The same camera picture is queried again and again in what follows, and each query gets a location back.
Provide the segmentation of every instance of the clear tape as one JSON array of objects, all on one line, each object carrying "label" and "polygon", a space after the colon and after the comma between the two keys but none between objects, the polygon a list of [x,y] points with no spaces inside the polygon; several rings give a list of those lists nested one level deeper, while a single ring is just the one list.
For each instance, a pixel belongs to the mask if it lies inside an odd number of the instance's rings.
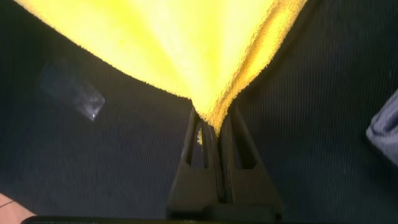
[{"label": "clear tape", "polygon": [[79,78],[76,72],[76,68],[65,58],[53,58],[42,70],[40,88],[94,121],[105,99],[92,84]]}]

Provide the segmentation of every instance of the towel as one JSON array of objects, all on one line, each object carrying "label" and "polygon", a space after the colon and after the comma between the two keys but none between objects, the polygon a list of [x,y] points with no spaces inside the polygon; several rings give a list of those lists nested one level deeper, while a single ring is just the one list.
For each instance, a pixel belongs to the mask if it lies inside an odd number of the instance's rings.
[{"label": "towel", "polygon": [[366,135],[374,146],[398,166],[398,90],[373,117]]},{"label": "towel", "polygon": [[307,0],[15,0],[140,81],[186,97],[218,134]]}]

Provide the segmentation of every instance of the ribbed fabric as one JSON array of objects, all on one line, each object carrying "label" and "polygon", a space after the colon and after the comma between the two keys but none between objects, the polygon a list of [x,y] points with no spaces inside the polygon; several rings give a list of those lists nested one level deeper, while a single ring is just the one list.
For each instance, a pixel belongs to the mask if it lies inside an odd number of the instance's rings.
[{"label": "ribbed fabric", "polygon": [[[164,218],[189,101],[114,70],[16,4],[0,6],[0,192],[40,215]],[[398,169],[365,137],[398,89],[397,7],[320,1],[238,96],[285,220],[398,222]],[[37,88],[53,54],[106,99],[94,123]]]}]

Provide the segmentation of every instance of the microfiber cloth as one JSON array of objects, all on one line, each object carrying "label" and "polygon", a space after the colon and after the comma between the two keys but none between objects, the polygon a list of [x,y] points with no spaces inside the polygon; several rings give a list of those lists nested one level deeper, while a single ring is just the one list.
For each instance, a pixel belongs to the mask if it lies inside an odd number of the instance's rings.
[{"label": "microfiber cloth", "polygon": [[372,119],[368,139],[398,165],[398,90]]},{"label": "microfiber cloth", "polygon": [[16,0],[127,75],[186,97],[219,133],[307,0]]}]

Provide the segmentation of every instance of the dark blue fabric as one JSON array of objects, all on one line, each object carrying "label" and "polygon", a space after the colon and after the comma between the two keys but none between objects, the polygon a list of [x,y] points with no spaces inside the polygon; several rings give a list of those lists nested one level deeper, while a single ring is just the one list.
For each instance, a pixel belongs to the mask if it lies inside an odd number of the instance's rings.
[{"label": "dark blue fabric", "polygon": [[[191,103],[0,3],[0,192],[39,215],[164,218]],[[398,170],[366,141],[398,88],[398,2],[320,1],[236,99],[291,222],[398,222]],[[106,99],[92,123],[38,88],[54,55]]]}]

